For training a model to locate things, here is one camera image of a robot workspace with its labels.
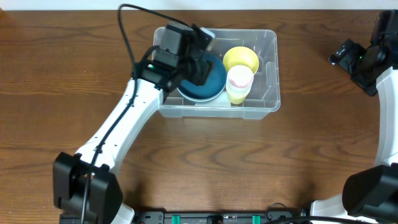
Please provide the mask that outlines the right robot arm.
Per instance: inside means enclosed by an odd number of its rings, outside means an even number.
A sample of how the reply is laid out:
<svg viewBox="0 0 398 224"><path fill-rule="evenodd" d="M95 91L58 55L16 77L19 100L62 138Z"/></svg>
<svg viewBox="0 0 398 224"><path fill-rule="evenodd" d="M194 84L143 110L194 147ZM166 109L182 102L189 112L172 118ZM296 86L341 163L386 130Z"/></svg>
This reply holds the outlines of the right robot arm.
<svg viewBox="0 0 398 224"><path fill-rule="evenodd" d="M397 223L397 38L347 40L330 62L378 99L378 140L372 166L349 176L341 194L312 202L309 223Z"/></svg>

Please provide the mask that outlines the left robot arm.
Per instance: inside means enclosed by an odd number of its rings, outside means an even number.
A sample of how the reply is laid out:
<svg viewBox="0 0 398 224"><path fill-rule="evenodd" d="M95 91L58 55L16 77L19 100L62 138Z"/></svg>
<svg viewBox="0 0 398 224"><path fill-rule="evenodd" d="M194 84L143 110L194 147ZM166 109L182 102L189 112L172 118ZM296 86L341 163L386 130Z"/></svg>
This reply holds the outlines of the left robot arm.
<svg viewBox="0 0 398 224"><path fill-rule="evenodd" d="M117 176L148 119L182 80L204 85L212 63L205 58L215 39L205 28L170 23L160 45L133 65L123 97L99 130L74 155L53 163L53 202L75 216L73 223L131 223Z"/></svg>

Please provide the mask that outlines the pink cup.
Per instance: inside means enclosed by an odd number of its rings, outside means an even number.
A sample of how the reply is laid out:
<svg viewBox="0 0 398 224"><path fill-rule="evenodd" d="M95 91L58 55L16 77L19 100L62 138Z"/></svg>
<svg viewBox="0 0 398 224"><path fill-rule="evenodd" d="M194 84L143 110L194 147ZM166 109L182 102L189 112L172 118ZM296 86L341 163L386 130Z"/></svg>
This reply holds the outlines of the pink cup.
<svg viewBox="0 0 398 224"><path fill-rule="evenodd" d="M244 65L233 66L227 74L226 83L237 90L249 88L254 81L252 70Z"/></svg>

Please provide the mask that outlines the yellow small bowl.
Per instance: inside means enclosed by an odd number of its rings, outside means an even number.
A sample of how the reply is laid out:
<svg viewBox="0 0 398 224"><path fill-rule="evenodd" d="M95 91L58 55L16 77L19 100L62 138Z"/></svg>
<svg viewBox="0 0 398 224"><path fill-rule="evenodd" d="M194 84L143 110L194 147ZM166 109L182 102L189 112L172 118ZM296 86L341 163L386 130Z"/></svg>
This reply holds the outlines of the yellow small bowl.
<svg viewBox="0 0 398 224"><path fill-rule="evenodd" d="M243 46L233 47L225 53L223 65L227 72L236 65L244 65L255 74L259 69L259 57L250 48Z"/></svg>

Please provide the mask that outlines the dark blue bowl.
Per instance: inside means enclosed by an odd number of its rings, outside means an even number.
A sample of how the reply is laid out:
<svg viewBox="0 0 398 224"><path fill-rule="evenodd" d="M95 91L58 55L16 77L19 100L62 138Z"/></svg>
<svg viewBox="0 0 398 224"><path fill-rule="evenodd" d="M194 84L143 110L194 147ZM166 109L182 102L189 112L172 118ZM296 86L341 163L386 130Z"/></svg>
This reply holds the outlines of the dark blue bowl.
<svg viewBox="0 0 398 224"><path fill-rule="evenodd" d="M222 93L223 93L223 89L221 89L219 92L215 93L215 94L211 94L209 97L202 97L196 94L193 94L187 90L184 90L183 88L177 88L178 92L180 93L180 95L195 104L207 104L210 103L212 101L215 101L217 99L217 97L219 97Z"/></svg>
<svg viewBox="0 0 398 224"><path fill-rule="evenodd" d="M209 60L213 64L205 84L202 86L195 86L189 81L183 80L178 88L183 88L184 90L205 98L225 88L227 71L218 57L212 54L206 54L204 59Z"/></svg>

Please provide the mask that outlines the yellow cup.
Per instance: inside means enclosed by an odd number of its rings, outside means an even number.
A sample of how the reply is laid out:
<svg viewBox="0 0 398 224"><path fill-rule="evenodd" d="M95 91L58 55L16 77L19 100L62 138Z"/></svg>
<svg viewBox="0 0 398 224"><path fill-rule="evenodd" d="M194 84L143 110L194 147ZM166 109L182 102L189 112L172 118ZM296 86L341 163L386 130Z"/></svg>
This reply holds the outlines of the yellow cup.
<svg viewBox="0 0 398 224"><path fill-rule="evenodd" d="M250 89L245 90L245 91L236 91L236 90L230 89L229 87L226 87L226 92L227 92L229 102L234 105L241 104L246 99L246 97L248 96L250 91L251 91Z"/></svg>

